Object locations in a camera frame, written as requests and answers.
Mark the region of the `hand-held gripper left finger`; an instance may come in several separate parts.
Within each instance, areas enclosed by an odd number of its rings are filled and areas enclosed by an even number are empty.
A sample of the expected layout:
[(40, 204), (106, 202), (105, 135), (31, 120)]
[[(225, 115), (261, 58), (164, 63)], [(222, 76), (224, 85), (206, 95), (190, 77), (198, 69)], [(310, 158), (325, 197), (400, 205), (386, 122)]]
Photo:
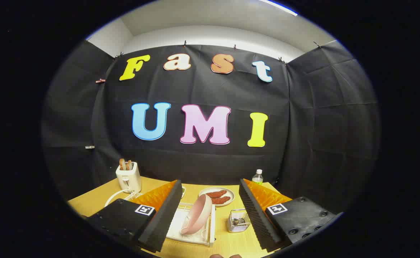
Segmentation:
[(118, 198), (86, 221), (123, 244), (159, 252), (180, 204), (181, 190), (181, 180), (174, 180), (133, 200)]

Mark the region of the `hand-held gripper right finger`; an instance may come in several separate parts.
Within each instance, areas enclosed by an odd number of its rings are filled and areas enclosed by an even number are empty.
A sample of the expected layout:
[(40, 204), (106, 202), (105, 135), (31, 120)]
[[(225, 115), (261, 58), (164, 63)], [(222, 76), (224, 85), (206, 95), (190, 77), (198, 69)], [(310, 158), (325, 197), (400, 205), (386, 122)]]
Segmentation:
[(335, 214), (308, 197), (290, 199), (250, 180), (241, 179), (239, 196), (262, 249), (290, 250), (335, 223)]

